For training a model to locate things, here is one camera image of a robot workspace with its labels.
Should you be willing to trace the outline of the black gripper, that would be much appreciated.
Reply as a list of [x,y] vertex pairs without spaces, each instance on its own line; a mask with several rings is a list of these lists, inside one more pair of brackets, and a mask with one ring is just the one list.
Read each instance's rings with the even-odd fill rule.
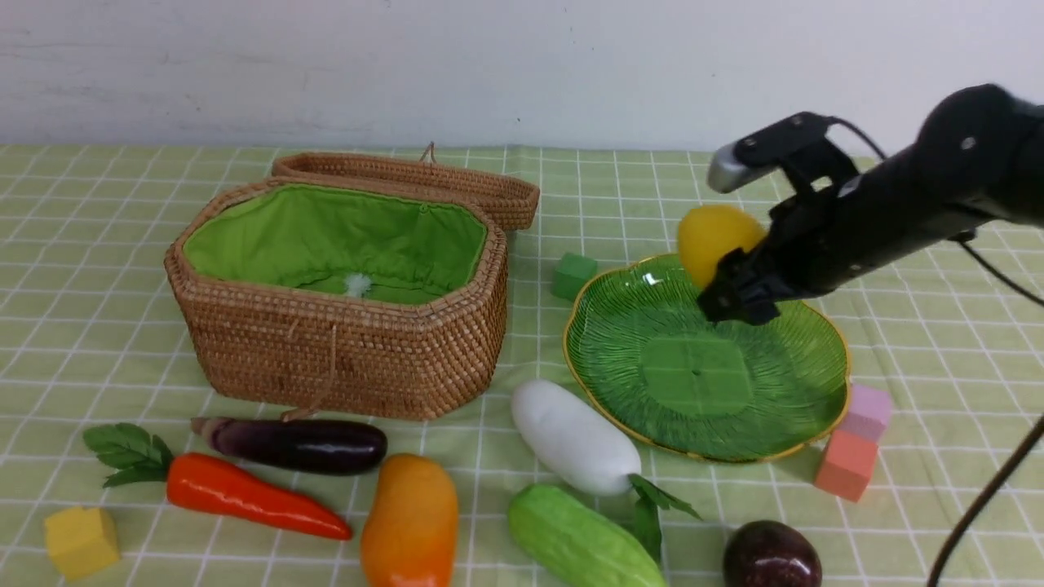
[[991,222],[968,203],[974,193],[947,188],[910,167],[875,167],[831,198],[797,197],[772,211],[762,248],[735,248],[717,261],[697,296],[712,323],[761,326],[781,315],[775,298],[818,298],[870,271]]

